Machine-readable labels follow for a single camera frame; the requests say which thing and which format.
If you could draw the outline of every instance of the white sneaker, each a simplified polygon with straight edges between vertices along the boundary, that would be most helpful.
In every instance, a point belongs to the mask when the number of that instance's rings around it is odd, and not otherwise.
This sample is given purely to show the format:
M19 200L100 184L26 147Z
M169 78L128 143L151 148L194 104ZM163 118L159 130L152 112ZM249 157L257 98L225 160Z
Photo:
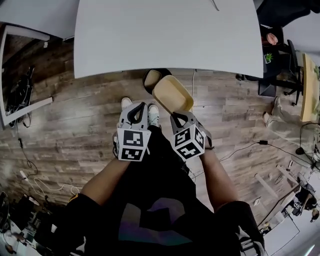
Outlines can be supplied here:
M121 100L121 108L122 108L122 110L124 110L125 108L129 107L130 105L132 105L132 101L131 101L130 98L124 97Z
M160 127L159 109L155 104L151 104L148 108L148 126Z

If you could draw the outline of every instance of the shirt sleeve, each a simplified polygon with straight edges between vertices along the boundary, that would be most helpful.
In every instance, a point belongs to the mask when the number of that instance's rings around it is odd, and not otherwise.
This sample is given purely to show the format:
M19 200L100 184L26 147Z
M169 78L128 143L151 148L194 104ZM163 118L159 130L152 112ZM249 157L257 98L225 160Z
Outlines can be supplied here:
M101 206L84 194L76 194L66 205L59 217L53 234L56 255L70 255L84 243L84 237L91 232L96 218L101 214Z
M216 212L217 219L224 223L231 231L239 227L256 242L265 247L263 235L260 233L250 205L243 201L234 201L225 204Z

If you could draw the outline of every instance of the forearm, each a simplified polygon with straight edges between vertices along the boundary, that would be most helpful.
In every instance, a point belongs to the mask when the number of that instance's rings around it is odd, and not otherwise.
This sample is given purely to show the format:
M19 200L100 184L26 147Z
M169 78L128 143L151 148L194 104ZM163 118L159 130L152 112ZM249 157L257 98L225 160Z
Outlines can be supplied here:
M213 150L200 156L205 174L206 188L213 209L238 201L238 192Z
M113 159L83 187L81 194L91 198L99 205L103 205L112 195L129 164L129 161Z

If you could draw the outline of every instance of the light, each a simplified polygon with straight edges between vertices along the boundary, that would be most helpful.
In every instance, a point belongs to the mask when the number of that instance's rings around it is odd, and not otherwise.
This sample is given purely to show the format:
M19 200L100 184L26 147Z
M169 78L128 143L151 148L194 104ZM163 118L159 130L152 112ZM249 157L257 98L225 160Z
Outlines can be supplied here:
M304 256L308 256L309 253L311 253L312 249L315 247L315 245L311 246L310 249L306 252Z

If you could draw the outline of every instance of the tan tray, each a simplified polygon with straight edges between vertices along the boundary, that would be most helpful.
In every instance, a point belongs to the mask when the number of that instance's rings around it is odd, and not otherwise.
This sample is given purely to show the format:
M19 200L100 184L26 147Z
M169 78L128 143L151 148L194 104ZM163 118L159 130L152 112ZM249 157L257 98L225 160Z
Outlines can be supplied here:
M162 78L154 87L152 95L170 114L189 111L194 105L190 93L173 75Z

